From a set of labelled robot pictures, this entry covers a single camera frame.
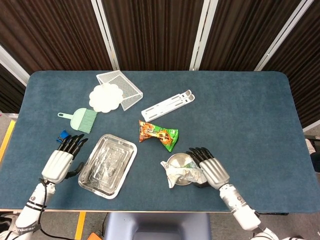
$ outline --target table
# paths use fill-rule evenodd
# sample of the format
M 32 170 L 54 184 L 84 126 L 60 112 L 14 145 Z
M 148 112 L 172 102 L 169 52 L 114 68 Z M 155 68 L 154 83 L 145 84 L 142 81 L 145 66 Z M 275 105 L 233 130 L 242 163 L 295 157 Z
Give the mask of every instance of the table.
M 105 71 L 34 73 L 0 169 L 0 208 L 22 209 L 41 177 L 67 119 L 58 112 L 89 108 L 89 93 Z M 189 147 L 208 148 L 224 165 L 249 205 L 259 212 L 320 210 L 320 188 L 305 144 L 287 77 L 280 72 L 123 71 L 143 92 L 127 111 L 99 113 L 72 166 L 86 161 L 99 138 L 112 134 L 137 145 L 138 152 L 115 199 L 107 200 L 64 180 L 48 205 L 53 210 L 228 211 L 213 188 L 169 189 L 161 161 Z M 195 100 L 154 121 L 179 129 L 172 153 L 156 138 L 139 143 L 141 111 L 190 89 Z

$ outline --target mesh basket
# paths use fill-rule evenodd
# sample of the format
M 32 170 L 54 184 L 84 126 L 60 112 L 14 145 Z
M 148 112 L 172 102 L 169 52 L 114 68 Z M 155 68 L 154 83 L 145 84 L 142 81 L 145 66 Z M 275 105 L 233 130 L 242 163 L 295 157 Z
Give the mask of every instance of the mesh basket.
M 144 97 L 142 91 L 136 87 L 120 70 L 98 74 L 96 76 L 100 84 L 116 84 L 123 91 L 123 110 L 129 109 Z

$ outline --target yellow stripe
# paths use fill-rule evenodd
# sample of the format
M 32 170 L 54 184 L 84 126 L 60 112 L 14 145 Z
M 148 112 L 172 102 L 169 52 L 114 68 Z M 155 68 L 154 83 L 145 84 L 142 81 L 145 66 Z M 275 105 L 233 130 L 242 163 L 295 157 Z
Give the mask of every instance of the yellow stripe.
M 76 226 L 75 237 L 74 237 L 75 240 L 81 240 L 82 232 L 84 230 L 84 225 L 85 225 L 85 219 L 86 219 L 86 212 L 81 211 L 79 214 L 78 225 Z
M 5 155 L 5 150 L 7 148 L 8 143 L 9 143 L 9 139 L 11 137 L 11 134 L 14 130 L 15 124 L 16 124 L 16 122 L 11 120 L 9 127 L 4 135 L 4 139 L 3 139 L 3 142 L 0 147 L 0 163 L 1 163 L 3 156 Z

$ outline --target stainless steel bowl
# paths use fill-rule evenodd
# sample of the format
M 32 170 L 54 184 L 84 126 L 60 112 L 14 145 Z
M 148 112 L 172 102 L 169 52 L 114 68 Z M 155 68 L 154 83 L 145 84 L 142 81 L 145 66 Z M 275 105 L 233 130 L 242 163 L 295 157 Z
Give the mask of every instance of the stainless steel bowl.
M 172 155 L 166 162 L 176 168 L 181 168 L 187 165 L 188 163 L 193 162 L 193 159 L 186 153 L 176 153 Z M 179 186 L 185 186 L 189 185 L 190 183 L 191 181 L 178 178 L 175 184 Z

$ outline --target floor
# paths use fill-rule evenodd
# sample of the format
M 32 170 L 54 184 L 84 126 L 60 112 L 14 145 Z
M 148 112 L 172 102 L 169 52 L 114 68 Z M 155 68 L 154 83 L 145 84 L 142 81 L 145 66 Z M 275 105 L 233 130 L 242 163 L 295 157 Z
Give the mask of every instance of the floor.
M 8 120 L 0 121 L 0 142 L 6 133 Z M 320 125 L 305 134 L 320 136 Z M 102 231 L 106 213 L 87 212 L 81 239 L 86 240 L 92 232 Z M 273 230 L 280 239 L 301 235 L 307 240 L 320 240 L 320 212 L 313 214 L 261 215 L 261 221 Z M 45 212 L 42 217 L 42 228 L 49 234 L 74 239 L 79 220 L 78 212 Z M 212 240 L 249 240 L 250 232 L 241 229 L 231 213 L 210 214 Z M 37 231 L 33 240 L 52 239 Z

